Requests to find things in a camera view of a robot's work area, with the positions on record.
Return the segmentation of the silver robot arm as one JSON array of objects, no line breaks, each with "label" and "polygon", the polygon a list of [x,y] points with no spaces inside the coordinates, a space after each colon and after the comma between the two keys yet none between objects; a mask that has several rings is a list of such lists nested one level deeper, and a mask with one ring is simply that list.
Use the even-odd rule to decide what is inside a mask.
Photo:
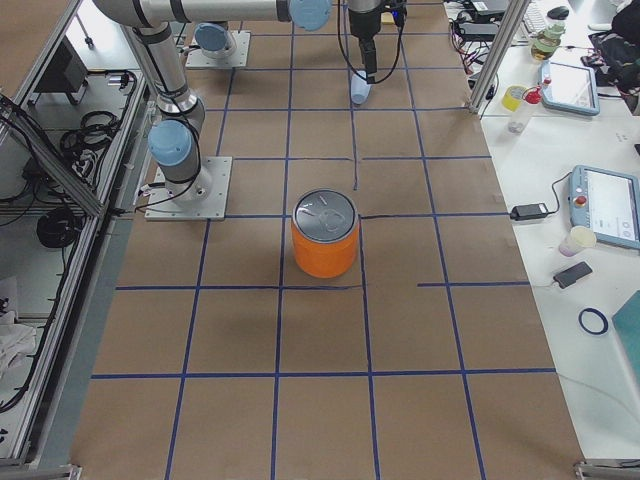
[{"label": "silver robot arm", "polygon": [[307,31],[323,27],[330,1],[96,1],[94,5],[118,23],[132,39],[130,46],[156,91],[165,119],[204,120],[202,102],[189,87],[170,24],[207,21],[292,22]]},{"label": "silver robot arm", "polygon": [[237,48],[228,28],[218,23],[199,23],[194,30],[194,39],[204,55],[211,58],[228,57]]}]

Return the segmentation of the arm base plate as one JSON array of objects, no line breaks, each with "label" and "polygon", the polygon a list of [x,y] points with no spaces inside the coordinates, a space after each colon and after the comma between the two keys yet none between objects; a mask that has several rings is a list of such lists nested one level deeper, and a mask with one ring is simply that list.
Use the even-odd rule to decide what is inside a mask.
[{"label": "arm base plate", "polygon": [[169,182],[154,189],[145,209],[148,221],[195,221],[225,219],[228,191],[231,179],[231,157],[203,157],[201,170],[189,190],[181,196],[188,184],[179,188]]},{"label": "arm base plate", "polygon": [[186,57],[187,69],[244,68],[249,56],[251,32],[195,32]]}]

